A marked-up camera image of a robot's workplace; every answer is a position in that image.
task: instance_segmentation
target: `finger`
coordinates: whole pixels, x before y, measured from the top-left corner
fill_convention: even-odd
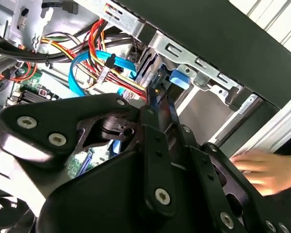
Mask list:
[[[255,184],[265,184],[265,172],[251,172],[251,173],[244,173],[243,174],[250,183]]]
[[[264,162],[240,161],[233,164],[241,171],[266,171]]]
[[[261,152],[261,151],[251,151],[242,155],[234,156],[231,158],[231,162],[238,161],[255,161],[255,162],[263,162],[267,161],[270,157],[270,154]]]
[[[255,183],[252,185],[254,186],[254,188],[256,188],[256,190],[258,190],[259,193],[261,193],[262,196],[269,196],[274,194],[274,192],[266,186]]]

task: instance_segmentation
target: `connector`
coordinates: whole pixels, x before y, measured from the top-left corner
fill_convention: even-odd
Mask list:
[[[102,83],[106,77],[108,76],[110,70],[113,68],[114,64],[115,64],[115,58],[116,55],[113,53],[111,55],[111,57],[108,57],[108,59],[106,60],[106,63],[97,79],[97,83]]]
[[[115,64],[115,58],[116,58],[116,55],[113,53],[111,55],[111,57],[108,57],[107,60],[106,60],[106,63],[105,63],[105,67],[108,67],[109,69],[112,69],[114,64]]]
[[[78,14],[78,9],[79,9],[79,5],[75,2],[72,1],[64,1],[62,8],[64,11],[67,11],[71,14],[77,15]]]

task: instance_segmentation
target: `silver screw head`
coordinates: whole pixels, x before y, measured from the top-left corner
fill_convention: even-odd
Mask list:
[[[19,71],[19,73],[21,73],[21,74],[24,74],[24,73],[25,73],[25,70],[24,70],[23,68],[19,68],[18,71]]]
[[[117,103],[120,104],[120,105],[125,105],[125,102],[122,101],[122,100],[117,100]]]
[[[64,144],[67,143],[67,139],[65,136],[63,136],[60,133],[52,133],[49,137],[48,140],[51,144],[55,145],[55,146],[63,146]]]
[[[17,124],[24,129],[33,129],[38,122],[31,116],[21,116],[17,119]]]
[[[162,205],[169,205],[170,196],[165,189],[158,188],[155,190],[155,197]]]
[[[210,149],[213,151],[213,152],[217,152],[217,148],[213,145],[210,145]]]
[[[183,129],[184,129],[184,131],[187,132],[187,133],[191,132],[190,128],[187,127],[187,126],[183,126]]]
[[[283,225],[281,222],[279,223],[279,226],[284,233],[290,233],[289,229],[285,225]]]
[[[226,225],[227,228],[229,228],[231,230],[234,228],[234,222],[233,222],[232,218],[227,213],[222,212],[220,214],[220,219],[224,223],[224,225]]]
[[[270,220],[266,220],[265,222],[266,222],[266,226],[267,226],[267,227],[268,227],[272,232],[274,232],[274,233],[277,232],[276,227],[271,223]]]

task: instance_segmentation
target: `human hand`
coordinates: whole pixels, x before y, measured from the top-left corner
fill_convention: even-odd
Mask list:
[[[231,158],[248,181],[263,195],[273,195],[291,187],[291,155],[280,156],[252,151]]]

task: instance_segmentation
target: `fan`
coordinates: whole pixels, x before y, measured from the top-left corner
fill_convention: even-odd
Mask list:
[[[0,233],[29,233],[34,222],[35,216],[24,201],[0,195]]]

